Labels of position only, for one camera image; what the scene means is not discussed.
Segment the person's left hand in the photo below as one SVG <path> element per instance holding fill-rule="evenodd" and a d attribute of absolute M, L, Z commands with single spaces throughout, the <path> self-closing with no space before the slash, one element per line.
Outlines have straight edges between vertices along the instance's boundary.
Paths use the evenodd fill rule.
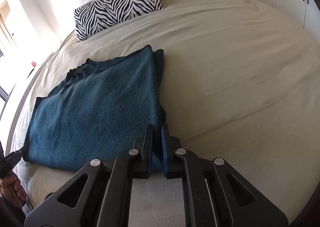
<path fill-rule="evenodd" d="M 24 206 L 27 195 L 15 173 L 1 179 L 1 188 L 9 204 L 20 209 Z"/>

